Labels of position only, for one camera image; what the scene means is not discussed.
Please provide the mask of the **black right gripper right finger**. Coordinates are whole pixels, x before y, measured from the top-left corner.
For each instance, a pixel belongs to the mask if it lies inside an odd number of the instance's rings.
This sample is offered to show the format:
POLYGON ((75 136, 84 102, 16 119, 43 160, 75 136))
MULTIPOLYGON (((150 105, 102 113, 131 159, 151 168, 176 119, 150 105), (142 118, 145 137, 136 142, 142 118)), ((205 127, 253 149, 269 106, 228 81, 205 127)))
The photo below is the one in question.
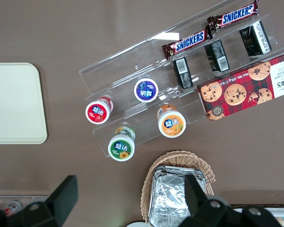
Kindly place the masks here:
POLYGON ((181 227, 240 227, 240 213, 223 199, 207 197, 193 175, 185 176, 185 200, 190 216, 181 227))

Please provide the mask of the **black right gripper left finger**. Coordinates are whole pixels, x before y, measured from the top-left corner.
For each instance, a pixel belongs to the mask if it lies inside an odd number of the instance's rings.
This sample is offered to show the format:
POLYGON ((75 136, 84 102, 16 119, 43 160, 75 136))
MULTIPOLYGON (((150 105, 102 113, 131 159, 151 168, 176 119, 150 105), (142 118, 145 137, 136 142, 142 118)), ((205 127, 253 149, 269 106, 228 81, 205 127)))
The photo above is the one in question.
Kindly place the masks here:
POLYGON ((20 227, 61 227, 78 201, 77 176, 69 175, 45 200, 29 204, 19 215, 20 227))

